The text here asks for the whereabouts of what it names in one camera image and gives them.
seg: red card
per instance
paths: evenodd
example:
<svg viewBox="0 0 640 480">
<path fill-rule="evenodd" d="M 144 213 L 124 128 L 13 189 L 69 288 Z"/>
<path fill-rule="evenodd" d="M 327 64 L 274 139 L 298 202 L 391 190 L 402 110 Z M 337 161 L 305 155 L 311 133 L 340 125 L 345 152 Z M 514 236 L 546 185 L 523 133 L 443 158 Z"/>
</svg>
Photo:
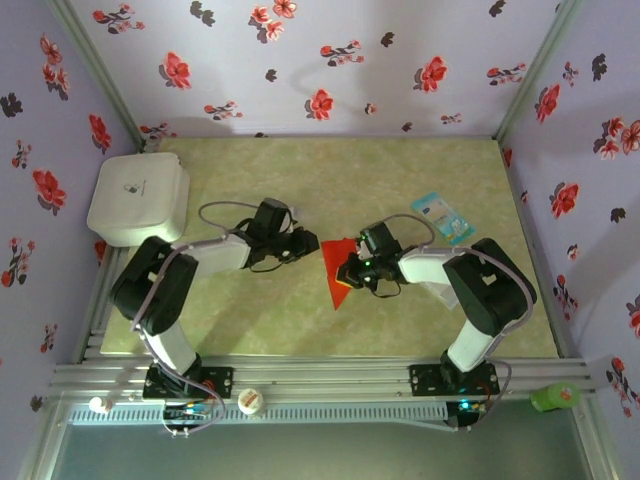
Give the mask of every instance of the red card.
<svg viewBox="0 0 640 480">
<path fill-rule="evenodd" d="M 347 261 L 350 253 L 356 253 L 356 241 L 353 238 L 343 238 L 342 240 L 330 240 L 322 242 L 322 255 L 324 264 L 327 267 L 327 281 L 333 308 L 338 309 L 340 304 L 351 291 L 351 287 L 336 281 L 336 274 L 340 266 Z"/>
</svg>

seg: green object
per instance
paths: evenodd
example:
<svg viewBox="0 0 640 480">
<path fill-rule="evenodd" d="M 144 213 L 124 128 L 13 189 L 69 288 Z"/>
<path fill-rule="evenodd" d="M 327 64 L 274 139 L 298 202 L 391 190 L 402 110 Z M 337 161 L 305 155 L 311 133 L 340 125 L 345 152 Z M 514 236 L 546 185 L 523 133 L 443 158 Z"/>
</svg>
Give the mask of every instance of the green object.
<svg viewBox="0 0 640 480">
<path fill-rule="evenodd" d="M 531 404 L 539 412 L 572 408 L 580 402 L 580 390 L 569 382 L 554 383 L 531 394 Z"/>
</svg>

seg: purple wall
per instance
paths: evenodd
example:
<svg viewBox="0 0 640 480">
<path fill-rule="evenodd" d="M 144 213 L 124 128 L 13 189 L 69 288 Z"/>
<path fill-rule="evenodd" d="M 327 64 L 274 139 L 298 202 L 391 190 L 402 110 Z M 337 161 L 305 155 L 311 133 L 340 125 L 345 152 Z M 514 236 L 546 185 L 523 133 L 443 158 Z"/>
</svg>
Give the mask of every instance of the purple wall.
<svg viewBox="0 0 640 480">
<path fill-rule="evenodd" d="M 0 478 L 12 479 L 98 271 L 85 223 L 98 169 L 134 147 L 42 2 L 3 4 L 0 62 Z"/>
<path fill-rule="evenodd" d="M 559 1 L 69 3 L 151 138 L 492 135 Z"/>
<path fill-rule="evenodd" d="M 628 478 L 640 478 L 638 18 L 635 0 L 585 2 L 504 142 L 558 313 L 608 385 L 598 398 Z"/>
</svg>

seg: robotic arm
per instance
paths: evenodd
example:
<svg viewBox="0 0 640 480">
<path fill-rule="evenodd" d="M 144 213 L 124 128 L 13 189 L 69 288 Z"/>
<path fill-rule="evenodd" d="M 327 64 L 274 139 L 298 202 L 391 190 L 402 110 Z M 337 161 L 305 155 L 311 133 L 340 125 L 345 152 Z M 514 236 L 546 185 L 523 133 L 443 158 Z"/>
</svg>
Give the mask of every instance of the robotic arm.
<svg viewBox="0 0 640 480">
<path fill-rule="evenodd" d="M 248 268 L 264 272 L 267 270 L 253 267 L 269 256 L 278 259 L 280 267 L 318 248 L 317 237 L 297 226 L 287 205 L 267 198 L 254 218 L 243 220 L 223 237 L 182 247 L 174 247 L 158 237 L 148 238 L 114 284 L 110 299 L 125 318 L 133 321 L 132 330 L 140 327 L 143 341 L 158 363 L 196 384 L 210 380 L 217 389 L 221 385 L 209 378 L 211 369 L 202 367 L 199 355 L 177 321 L 192 281 L 228 270 Z M 166 375 L 155 366 L 147 375 L 146 386 L 152 385 L 165 397 L 203 395 L 193 384 Z M 145 398 L 151 398 L 148 390 L 145 389 Z"/>
<path fill-rule="evenodd" d="M 470 249 L 402 249 L 386 224 L 379 222 L 360 232 L 356 243 L 359 252 L 351 253 L 337 274 L 339 282 L 352 288 L 368 288 L 375 294 L 381 279 L 398 286 L 437 283 L 453 287 L 467 320 L 441 357 L 440 375 L 452 391 L 468 383 L 536 302 L 531 283 L 489 238 Z"/>
</svg>

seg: blue package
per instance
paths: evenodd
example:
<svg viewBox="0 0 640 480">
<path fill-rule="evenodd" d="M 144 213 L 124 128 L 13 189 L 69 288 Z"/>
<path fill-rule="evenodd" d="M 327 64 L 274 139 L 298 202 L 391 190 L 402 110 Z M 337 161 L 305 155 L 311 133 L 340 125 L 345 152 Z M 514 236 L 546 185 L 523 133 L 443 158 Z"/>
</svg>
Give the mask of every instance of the blue package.
<svg viewBox="0 0 640 480">
<path fill-rule="evenodd" d="M 411 204 L 411 208 L 436 227 L 451 245 L 471 236 L 475 229 L 436 192 Z"/>
</svg>

